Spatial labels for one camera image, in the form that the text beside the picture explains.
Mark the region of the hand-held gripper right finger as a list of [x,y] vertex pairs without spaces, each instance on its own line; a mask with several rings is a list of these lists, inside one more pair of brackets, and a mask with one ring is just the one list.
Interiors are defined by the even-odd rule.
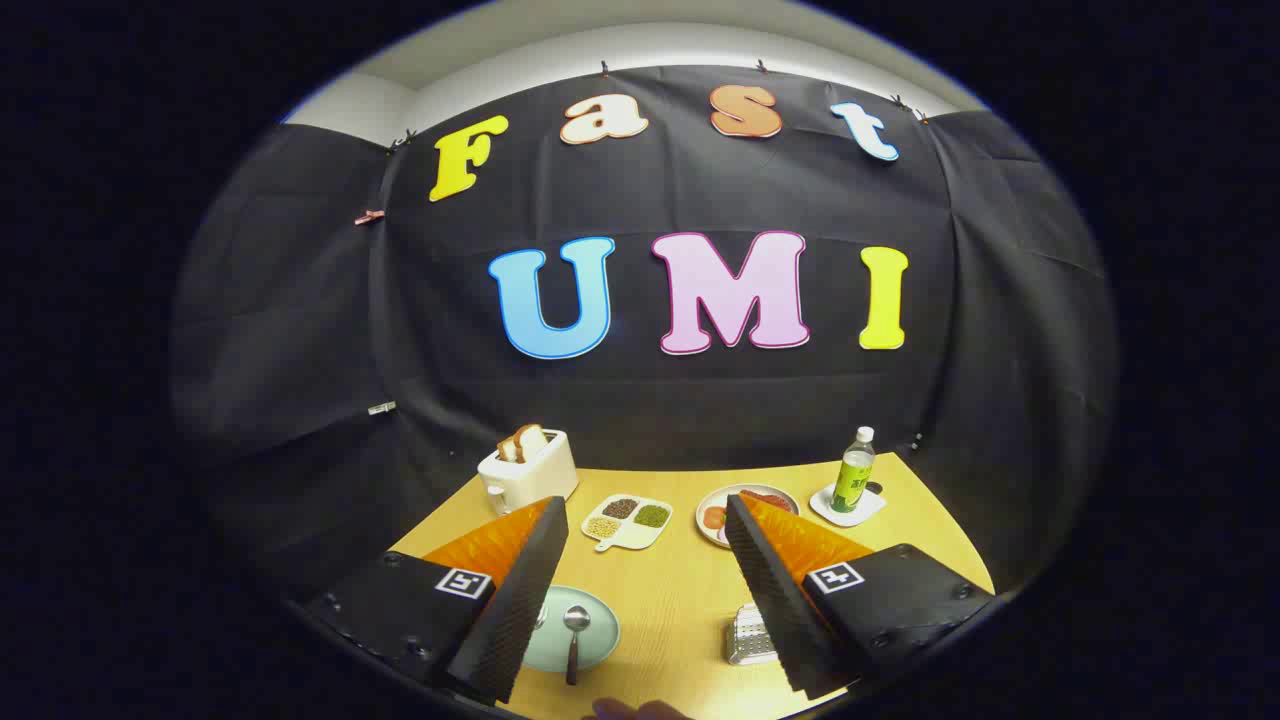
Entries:
[[913,544],[869,550],[754,496],[730,496],[724,530],[788,684],[812,700],[899,679],[996,602]]

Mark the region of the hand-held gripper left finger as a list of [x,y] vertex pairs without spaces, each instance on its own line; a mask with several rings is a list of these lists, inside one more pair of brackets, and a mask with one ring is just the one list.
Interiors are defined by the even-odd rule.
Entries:
[[550,496],[425,555],[388,550],[303,606],[303,620],[404,685],[509,701],[568,536]]

